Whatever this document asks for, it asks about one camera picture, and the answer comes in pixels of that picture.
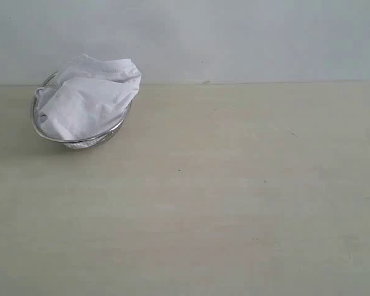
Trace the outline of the white t-shirt with red print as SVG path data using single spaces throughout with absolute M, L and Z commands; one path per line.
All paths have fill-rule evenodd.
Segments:
M 55 140 L 92 138 L 114 127 L 137 96 L 141 72 L 130 59 L 75 57 L 35 91 L 37 127 Z

